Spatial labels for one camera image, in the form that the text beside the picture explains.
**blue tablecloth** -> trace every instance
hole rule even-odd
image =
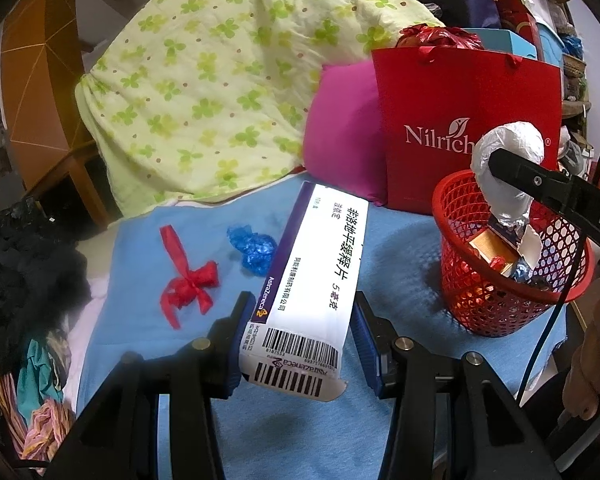
[[[240,264],[226,237],[231,225],[279,240],[305,174],[216,208],[159,207],[124,222],[116,239],[106,304],[90,346],[78,394],[78,411],[96,392],[127,350],[145,358],[167,355],[205,335],[234,306],[238,293],[256,296],[262,278]],[[178,313],[182,329],[173,330],[158,298],[174,276],[159,228],[173,225],[192,269],[218,262],[220,287],[211,290],[215,305],[201,316],[197,303]],[[369,207],[358,280],[372,308],[430,351],[460,357],[478,351],[513,392],[544,328],[549,312],[515,334],[485,338],[465,330],[446,310],[440,293],[440,232],[433,218]],[[554,327],[536,364],[545,366],[551,350],[566,337],[564,315]],[[368,480],[378,475],[393,402],[377,400],[366,386],[349,335],[342,377],[349,381],[333,402],[299,399],[243,381],[229,400],[217,400],[219,445],[228,480]],[[160,480],[171,478],[168,398],[161,399],[158,420]]]

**purple stripe on box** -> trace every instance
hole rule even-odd
[[[286,221],[285,232],[282,233],[276,254],[273,255],[273,261],[271,262],[267,279],[264,280],[264,285],[262,285],[258,303],[256,303],[253,309],[253,314],[251,315],[252,323],[267,322],[267,317],[269,317],[269,312],[271,312],[271,305],[282,280],[282,273],[285,272],[286,263],[289,260],[289,255],[296,241],[302,220],[304,220],[304,213],[307,207],[309,207],[309,202],[311,202],[311,195],[314,189],[315,184],[313,182],[302,183],[300,193],[298,194],[298,198],[296,198],[296,204],[291,211],[289,220]]]

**red bow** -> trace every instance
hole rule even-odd
[[[202,287],[219,285],[218,264],[209,261],[198,270],[190,270],[187,255],[173,227],[170,225],[161,227],[160,236],[162,236],[164,248],[167,249],[171,261],[181,275],[173,278],[167,284],[160,297],[160,307],[170,325],[178,329],[180,323],[176,318],[175,308],[182,308],[196,298],[200,304],[201,314],[206,314],[213,306],[214,302],[211,296],[202,290]]]

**leaf logo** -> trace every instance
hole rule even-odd
[[[469,117],[461,117],[452,121],[449,125],[449,134],[446,136],[447,139],[457,139],[458,137],[462,137],[464,134],[464,130],[466,129],[466,124],[469,122]]]

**wooden shelf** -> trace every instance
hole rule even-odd
[[[562,101],[562,118],[569,119],[591,108],[589,101]]]

